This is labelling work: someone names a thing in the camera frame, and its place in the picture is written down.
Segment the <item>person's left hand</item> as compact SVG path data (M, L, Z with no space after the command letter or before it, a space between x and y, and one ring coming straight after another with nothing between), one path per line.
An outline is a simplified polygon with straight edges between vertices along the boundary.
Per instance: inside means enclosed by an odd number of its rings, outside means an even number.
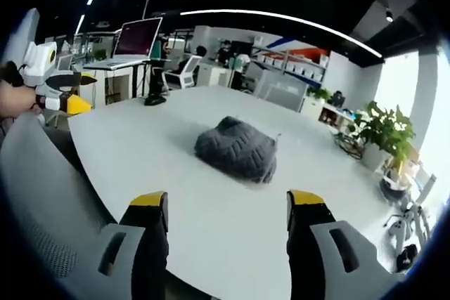
M1 119L16 118L24 112L41 113L35 89L24 85L22 75L13 61L1 66Z

